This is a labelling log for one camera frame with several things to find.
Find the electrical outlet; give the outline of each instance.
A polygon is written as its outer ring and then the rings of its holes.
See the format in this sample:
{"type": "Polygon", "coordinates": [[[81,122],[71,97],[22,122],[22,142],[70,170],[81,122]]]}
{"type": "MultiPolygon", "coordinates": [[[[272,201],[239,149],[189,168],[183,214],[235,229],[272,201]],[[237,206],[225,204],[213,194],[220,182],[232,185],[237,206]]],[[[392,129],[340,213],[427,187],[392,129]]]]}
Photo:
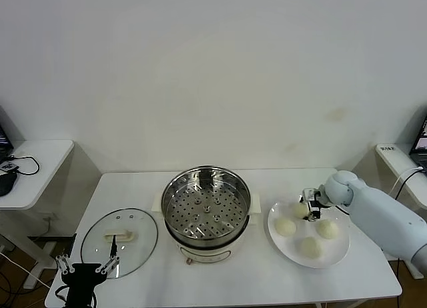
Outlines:
{"type": "Polygon", "coordinates": [[[58,216],[56,216],[56,214],[52,213],[52,212],[48,212],[48,211],[44,212],[43,211],[43,212],[39,212],[38,214],[39,214],[40,218],[42,218],[42,220],[44,220],[44,221],[49,221],[49,220],[54,221],[54,220],[58,219],[58,216]]]}

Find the monitor screen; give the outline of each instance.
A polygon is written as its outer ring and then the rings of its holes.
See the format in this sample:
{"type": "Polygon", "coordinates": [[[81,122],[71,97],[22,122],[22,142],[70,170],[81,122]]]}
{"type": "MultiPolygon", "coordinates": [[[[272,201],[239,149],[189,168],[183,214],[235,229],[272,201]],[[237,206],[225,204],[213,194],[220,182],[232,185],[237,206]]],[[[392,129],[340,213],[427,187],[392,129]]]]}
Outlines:
{"type": "Polygon", "coordinates": [[[7,138],[6,133],[3,128],[0,126],[0,161],[8,156],[13,150],[12,143],[9,138],[7,138]]]}
{"type": "Polygon", "coordinates": [[[421,130],[416,138],[413,151],[427,150],[427,117],[425,118],[421,130]]]}

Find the computer mouse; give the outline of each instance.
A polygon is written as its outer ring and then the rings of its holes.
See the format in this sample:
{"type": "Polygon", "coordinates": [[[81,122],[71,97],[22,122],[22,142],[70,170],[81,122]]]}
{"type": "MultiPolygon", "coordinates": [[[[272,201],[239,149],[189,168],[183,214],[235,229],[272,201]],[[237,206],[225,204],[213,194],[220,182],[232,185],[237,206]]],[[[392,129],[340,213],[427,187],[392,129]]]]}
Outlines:
{"type": "Polygon", "coordinates": [[[10,193],[16,178],[18,178],[16,173],[5,173],[0,176],[0,197],[10,193]]]}

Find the stainless steel steamer basket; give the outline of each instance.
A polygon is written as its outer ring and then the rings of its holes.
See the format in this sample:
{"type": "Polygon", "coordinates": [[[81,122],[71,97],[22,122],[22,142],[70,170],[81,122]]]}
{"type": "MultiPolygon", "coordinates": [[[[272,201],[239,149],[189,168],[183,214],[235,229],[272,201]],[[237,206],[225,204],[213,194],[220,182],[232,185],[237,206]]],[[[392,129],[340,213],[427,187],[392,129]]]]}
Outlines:
{"type": "Polygon", "coordinates": [[[178,241],[196,249],[223,247],[249,221],[248,186],[230,170],[199,166],[180,173],[161,196],[165,224],[178,241]]]}

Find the glass lid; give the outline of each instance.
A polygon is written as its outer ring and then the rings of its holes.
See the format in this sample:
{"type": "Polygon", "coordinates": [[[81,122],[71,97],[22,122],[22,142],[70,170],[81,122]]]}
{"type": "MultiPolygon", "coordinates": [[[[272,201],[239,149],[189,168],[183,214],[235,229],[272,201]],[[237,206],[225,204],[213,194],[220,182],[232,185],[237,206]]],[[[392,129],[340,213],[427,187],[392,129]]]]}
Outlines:
{"type": "Polygon", "coordinates": [[[108,279],[126,276],[141,267],[157,243],[157,225],[140,209],[120,209],[102,217],[87,232],[80,255],[83,263],[106,264],[115,235],[120,263],[108,279]]]}

